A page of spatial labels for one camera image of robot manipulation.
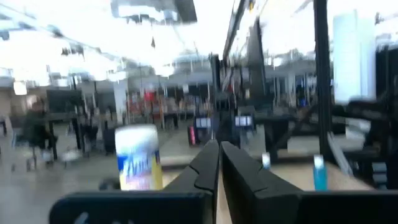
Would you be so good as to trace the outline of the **white board panel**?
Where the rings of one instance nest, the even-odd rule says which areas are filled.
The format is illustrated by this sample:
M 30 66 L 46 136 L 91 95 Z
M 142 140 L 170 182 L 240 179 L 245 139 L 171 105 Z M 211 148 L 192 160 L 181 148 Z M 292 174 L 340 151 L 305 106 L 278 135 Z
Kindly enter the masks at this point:
M 374 17 L 358 9 L 333 18 L 333 84 L 337 103 L 376 97 Z

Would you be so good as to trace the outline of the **person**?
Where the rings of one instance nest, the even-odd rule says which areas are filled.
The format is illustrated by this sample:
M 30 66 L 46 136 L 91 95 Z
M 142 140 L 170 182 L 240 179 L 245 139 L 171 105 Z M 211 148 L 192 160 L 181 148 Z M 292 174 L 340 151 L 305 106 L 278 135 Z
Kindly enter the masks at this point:
M 52 149 L 56 145 L 58 137 L 47 130 L 45 121 L 45 109 L 42 100 L 32 103 L 25 120 L 23 133 L 29 144 L 41 150 L 43 160 L 52 163 Z

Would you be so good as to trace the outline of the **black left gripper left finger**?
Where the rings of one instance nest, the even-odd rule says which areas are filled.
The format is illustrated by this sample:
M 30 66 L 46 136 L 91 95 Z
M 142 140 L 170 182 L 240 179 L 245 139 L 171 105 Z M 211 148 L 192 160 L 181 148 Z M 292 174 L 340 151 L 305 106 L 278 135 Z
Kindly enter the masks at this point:
M 166 206 L 164 224 L 216 224 L 220 148 L 216 140 L 203 149 L 165 192 L 182 194 L 178 202 Z

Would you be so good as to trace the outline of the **yellow wipes canister white lid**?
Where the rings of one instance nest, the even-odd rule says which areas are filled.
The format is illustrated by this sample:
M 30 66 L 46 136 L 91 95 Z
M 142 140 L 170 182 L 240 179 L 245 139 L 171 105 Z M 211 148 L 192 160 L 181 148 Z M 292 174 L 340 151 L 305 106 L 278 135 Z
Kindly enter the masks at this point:
M 117 128 L 115 146 L 121 190 L 164 187 L 155 125 L 132 124 Z

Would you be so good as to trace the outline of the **white room pillar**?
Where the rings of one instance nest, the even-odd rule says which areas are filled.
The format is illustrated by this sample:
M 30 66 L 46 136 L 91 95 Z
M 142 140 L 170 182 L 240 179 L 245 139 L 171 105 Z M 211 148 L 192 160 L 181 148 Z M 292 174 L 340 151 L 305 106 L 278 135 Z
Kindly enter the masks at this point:
M 116 110 L 116 121 L 118 124 L 123 123 L 123 113 L 126 111 L 126 93 L 128 92 L 127 80 L 119 80 L 113 83 L 114 101 Z

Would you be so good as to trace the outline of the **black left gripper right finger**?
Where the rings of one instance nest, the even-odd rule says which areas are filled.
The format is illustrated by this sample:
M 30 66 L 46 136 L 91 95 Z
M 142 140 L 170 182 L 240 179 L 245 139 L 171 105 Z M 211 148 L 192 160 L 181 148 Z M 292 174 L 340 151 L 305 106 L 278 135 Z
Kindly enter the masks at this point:
M 297 224 L 302 190 L 246 151 L 221 143 L 224 191 L 233 224 Z

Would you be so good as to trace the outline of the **black background table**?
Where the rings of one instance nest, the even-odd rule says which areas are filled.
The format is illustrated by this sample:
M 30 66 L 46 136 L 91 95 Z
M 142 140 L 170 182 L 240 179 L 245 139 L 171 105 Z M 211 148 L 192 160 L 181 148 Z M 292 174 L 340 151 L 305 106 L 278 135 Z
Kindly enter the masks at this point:
M 11 124 L 13 128 L 13 135 L 12 135 L 12 141 L 11 141 L 11 147 L 12 148 L 17 148 L 19 146 L 29 146 L 32 148 L 32 156 L 34 156 L 34 149 L 38 147 L 31 146 L 27 139 L 24 137 L 23 133 L 23 127 L 24 127 L 24 120 L 25 120 L 26 114 L 24 115 L 16 115 L 16 116 L 11 116 Z M 45 124 L 47 127 L 47 130 L 50 131 L 50 133 L 54 134 L 53 132 L 53 124 L 57 121 L 71 121 L 73 118 L 76 118 L 76 115 L 72 113 L 45 113 Z M 58 152 L 57 152 L 57 143 L 52 149 L 52 156 L 53 159 L 56 160 L 58 159 Z

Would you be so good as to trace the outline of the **black aluminium table frame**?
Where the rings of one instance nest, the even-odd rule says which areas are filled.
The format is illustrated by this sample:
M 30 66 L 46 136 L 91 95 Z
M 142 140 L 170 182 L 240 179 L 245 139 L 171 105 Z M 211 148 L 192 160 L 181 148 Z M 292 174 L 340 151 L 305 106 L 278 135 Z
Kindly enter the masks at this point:
M 327 165 L 338 167 L 338 163 L 328 143 L 328 134 L 332 132 L 332 115 L 327 0 L 313 0 L 313 11 L 320 153 Z

